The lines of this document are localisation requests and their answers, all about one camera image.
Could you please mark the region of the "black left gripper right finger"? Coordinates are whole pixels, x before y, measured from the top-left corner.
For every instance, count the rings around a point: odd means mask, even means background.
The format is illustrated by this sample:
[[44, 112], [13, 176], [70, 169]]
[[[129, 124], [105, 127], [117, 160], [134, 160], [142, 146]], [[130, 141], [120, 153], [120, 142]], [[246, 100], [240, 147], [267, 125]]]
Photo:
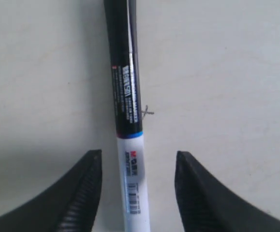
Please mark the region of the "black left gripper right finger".
[[280, 220], [242, 199], [190, 152], [178, 151], [177, 205], [186, 232], [280, 232]]

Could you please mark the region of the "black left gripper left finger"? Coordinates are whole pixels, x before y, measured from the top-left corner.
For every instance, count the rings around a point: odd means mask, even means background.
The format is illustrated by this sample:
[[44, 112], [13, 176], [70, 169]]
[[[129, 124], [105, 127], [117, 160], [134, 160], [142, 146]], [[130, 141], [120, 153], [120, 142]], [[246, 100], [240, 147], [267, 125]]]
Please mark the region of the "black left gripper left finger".
[[0, 232], [90, 232], [101, 199], [102, 152], [88, 151], [38, 196], [0, 216]]

